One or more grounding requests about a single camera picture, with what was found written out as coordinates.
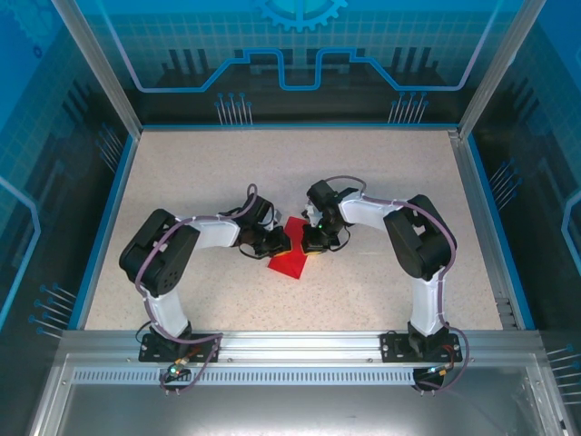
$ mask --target purple cable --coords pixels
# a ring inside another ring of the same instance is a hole
[[[248,203],[248,205],[245,208],[243,208],[241,211],[235,213],[234,215],[224,216],[224,218],[226,218],[228,220],[232,220],[232,219],[241,217],[244,214],[246,214],[252,208],[252,206],[256,202],[256,198],[258,197],[258,187],[256,186],[256,184],[251,183],[251,184],[248,185],[248,188],[246,189],[246,195],[247,195],[247,197],[249,197],[249,196],[252,195],[251,201]],[[205,338],[201,338],[201,339],[180,339],[180,338],[175,338],[175,337],[171,336],[159,324],[159,322],[155,318],[155,314],[153,313],[153,310],[152,310],[149,302],[147,301],[147,291],[144,291],[142,289],[142,278],[143,278],[143,275],[145,274],[145,271],[149,267],[149,265],[152,262],[152,260],[155,257],[155,255],[162,249],[162,247],[170,239],[170,237],[172,237],[172,235],[175,232],[177,232],[178,229],[180,229],[180,227],[183,227],[184,225],[189,224],[189,223],[193,222],[196,219],[198,219],[198,220],[199,219],[207,219],[207,220],[220,221],[221,216],[220,215],[201,215],[201,216],[194,216],[192,218],[186,218],[186,219],[181,220],[178,223],[174,224],[162,236],[162,238],[160,238],[160,240],[157,242],[157,244],[153,247],[153,249],[150,251],[150,253],[145,258],[145,261],[143,262],[142,267],[139,269],[139,271],[137,272],[137,276],[135,277],[135,289],[143,297],[143,305],[145,306],[145,311],[147,312],[147,315],[149,316],[149,319],[152,322],[152,325],[155,327],[155,329],[165,339],[168,339],[168,340],[173,341],[173,342],[187,344],[187,345],[195,345],[195,344],[198,344],[198,343],[204,343],[204,342],[209,342],[209,341],[217,340],[218,341],[217,342],[218,343],[218,347],[219,347],[220,341],[222,340],[222,337],[224,336],[223,333],[211,334],[211,335],[206,336]],[[202,369],[198,373],[198,376],[195,379],[193,379],[192,383],[190,383],[188,386],[186,386],[187,389],[191,388],[199,380],[199,378],[202,376],[202,373],[203,373],[204,369],[206,368],[206,366],[208,365],[208,363],[210,362],[210,360],[212,359],[212,356],[216,353],[216,351],[217,351],[217,349],[216,350],[213,350],[212,352],[210,352],[210,354],[208,355],[208,359],[206,360],[206,363],[202,366]]]
[[[370,203],[407,207],[408,209],[411,209],[413,211],[416,211],[417,213],[424,215],[426,218],[428,218],[428,220],[432,224],[434,224],[438,228],[438,230],[440,230],[442,232],[442,234],[444,235],[444,237],[446,238],[446,241],[448,242],[448,244],[450,246],[450,262],[448,263],[448,265],[446,265],[446,267],[438,275],[438,318],[439,318],[440,323],[444,327],[446,327],[450,331],[456,332],[457,334],[459,334],[462,337],[462,339],[464,340],[464,344],[466,345],[466,356],[465,356],[464,363],[462,364],[462,368],[460,369],[460,373],[458,374],[458,376],[456,376],[456,378],[454,380],[452,380],[450,383],[448,383],[446,386],[438,388],[438,391],[448,391],[452,386],[454,386],[458,382],[458,380],[460,380],[460,378],[462,377],[462,375],[466,371],[466,368],[468,367],[468,362],[470,360],[470,345],[468,344],[468,337],[459,328],[450,326],[449,322],[447,322],[444,319],[444,315],[443,315],[443,312],[444,312],[444,276],[446,275],[446,273],[450,270],[450,268],[452,267],[452,265],[456,261],[456,245],[454,244],[454,239],[452,238],[452,235],[450,234],[449,230],[440,221],[438,221],[434,215],[432,215],[428,211],[425,211],[421,207],[416,206],[415,204],[403,202],[401,200],[380,200],[378,198],[368,197],[367,195],[362,195],[361,197]]]
[[[202,377],[202,374],[204,373],[204,371],[206,371],[206,368],[208,367],[208,364],[212,360],[212,357],[214,357],[214,355],[216,354],[216,352],[220,349],[220,342],[221,342],[221,340],[222,339],[217,339],[216,340],[217,342],[212,346],[212,350],[208,354],[208,357],[206,358],[206,361],[203,363],[203,366],[200,368],[200,371],[196,374],[196,376],[193,378],[193,380],[189,384],[185,385],[183,388],[176,389],[175,390],[175,393],[177,395],[179,395],[180,393],[189,391],[200,380],[200,378]],[[167,384],[165,384],[165,376],[166,376],[166,374],[167,373],[160,375],[160,388],[164,389],[165,391],[169,391],[167,389]]]

